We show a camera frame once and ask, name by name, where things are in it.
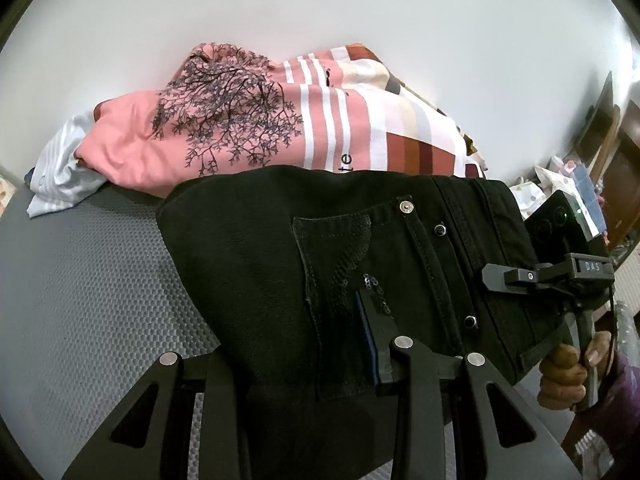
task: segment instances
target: black clamp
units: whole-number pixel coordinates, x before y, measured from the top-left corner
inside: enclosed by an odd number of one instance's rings
[[[611,300],[615,275],[608,257],[568,253],[558,264],[541,264],[535,269],[487,264],[482,269],[482,282],[494,292],[548,294],[560,300],[565,311],[575,316],[578,339],[574,345],[584,357],[595,334],[593,311]],[[598,402],[597,372],[591,367],[587,370],[586,394],[576,405],[577,411]]]
[[[498,370],[476,352],[435,354],[398,332],[369,291],[356,295],[376,392],[398,396],[392,480],[445,480],[443,401],[463,480],[579,480],[559,444]],[[186,480],[196,393],[204,393],[200,480],[250,480],[242,395],[219,352],[166,352],[91,436],[63,480]]]

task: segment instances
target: white stripe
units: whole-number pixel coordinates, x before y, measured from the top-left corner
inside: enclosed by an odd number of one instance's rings
[[[454,176],[466,176],[466,142],[460,135],[451,137],[451,143],[453,144],[453,175]]]
[[[60,167],[60,151],[62,150],[59,144],[62,144],[65,140],[65,128],[60,131],[60,138],[53,137],[49,141],[49,160],[47,167],[45,168],[44,187],[46,195],[50,198],[57,196],[56,189],[56,173]]]
[[[60,196],[60,186],[56,181],[56,177],[59,173],[62,173],[66,168],[67,160],[63,160],[65,156],[65,145],[68,144],[66,138],[69,134],[69,128],[62,128],[62,135],[60,135],[60,143],[56,146],[58,152],[56,153],[56,166],[54,171],[51,172],[51,181],[52,181],[52,193],[50,196],[59,197]],[[62,179],[66,180],[66,175],[61,175]]]
[[[311,71],[309,70],[309,65],[306,64],[306,61],[302,59],[302,56],[298,56],[298,61],[300,62],[300,67],[302,68],[302,73],[305,75],[305,84],[311,84]]]
[[[305,128],[305,165],[311,169],[314,161],[314,130],[311,125],[311,113],[309,111],[309,87],[300,85],[300,111],[302,112],[302,124]]]
[[[347,114],[347,98],[344,90],[336,89],[338,93],[338,110],[340,111],[340,123],[342,124],[342,155],[349,155],[351,149],[351,125],[349,124],[349,116]],[[350,164],[344,164],[344,168],[350,167]]]
[[[311,63],[314,64],[314,67],[316,67],[316,72],[318,72],[319,85],[326,86],[326,75],[324,74],[324,70],[322,70],[322,65],[320,65],[320,62],[316,59],[314,54],[309,54],[309,59],[311,60]]]
[[[364,81],[384,73],[380,70],[381,67],[384,68],[384,65],[372,59],[356,59],[351,61],[351,66],[355,67],[360,79]]]
[[[47,191],[47,174],[49,173],[49,167],[51,165],[51,143],[53,142],[53,140],[50,140],[44,147],[43,150],[43,154],[44,154],[44,162],[42,163],[42,166],[40,167],[40,177],[38,179],[38,191],[41,193],[44,193]]]
[[[334,56],[334,61],[348,61],[351,58],[349,57],[349,51],[345,46],[339,46],[337,48],[331,49],[331,55]]]
[[[369,123],[371,126],[371,139],[369,145],[369,169],[374,171],[386,171],[386,123],[383,105],[376,98],[375,91],[358,89],[358,93],[364,97],[369,111]]]
[[[324,122],[326,123],[326,161],[324,169],[326,171],[334,170],[335,156],[335,124],[334,116],[331,113],[331,91],[327,86],[322,89],[322,111],[324,112]]]
[[[289,61],[285,61],[284,65],[284,73],[287,77],[287,83],[293,83],[293,72],[291,71],[291,63]]]
[[[48,145],[45,144],[42,153],[38,157],[38,161],[36,162],[36,167],[33,170],[33,175],[31,175],[31,185],[29,186],[31,190],[35,194],[39,194],[41,192],[40,181],[42,177],[45,175],[45,168],[47,167],[47,157],[48,157]]]
[[[56,159],[56,153],[55,153],[55,150],[53,149],[54,140],[55,140],[55,137],[51,139],[45,147],[45,164],[44,164],[44,168],[42,168],[42,176],[44,178],[41,178],[42,186],[40,186],[40,193],[45,196],[51,196],[49,176],[53,171],[55,171],[54,164]]]

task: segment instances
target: hand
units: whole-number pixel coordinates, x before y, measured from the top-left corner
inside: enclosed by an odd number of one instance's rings
[[[598,369],[602,378],[609,361],[611,334],[597,332],[585,352],[585,363]],[[580,363],[580,351],[570,345],[554,348],[540,363],[540,393],[538,403],[550,410],[565,410],[580,402],[585,395],[587,368]]]

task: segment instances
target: textured gray surface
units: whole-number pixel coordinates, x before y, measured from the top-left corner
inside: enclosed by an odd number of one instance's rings
[[[30,198],[21,187],[0,218],[0,413],[44,479],[58,480],[162,352],[218,343],[164,248],[157,199],[105,186],[29,220]],[[196,467],[192,450],[192,478]]]
[[[629,364],[635,367],[640,366],[640,341],[638,341],[638,331],[634,317],[624,301],[617,301],[615,306],[616,331],[616,352],[626,356]]]
[[[626,303],[632,316],[640,312],[640,246],[616,270],[616,299]]]

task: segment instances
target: light blue cloth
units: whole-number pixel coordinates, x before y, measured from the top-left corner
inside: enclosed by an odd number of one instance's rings
[[[30,218],[73,207],[107,181],[97,171],[78,166],[74,155],[92,126],[92,110],[76,115],[44,147],[31,176],[35,196],[27,208]]]
[[[598,197],[593,189],[593,182],[589,178],[587,168],[584,167],[584,164],[577,164],[571,176],[593,223],[596,225],[598,232],[602,234],[607,230],[607,224],[600,204],[598,204]]]

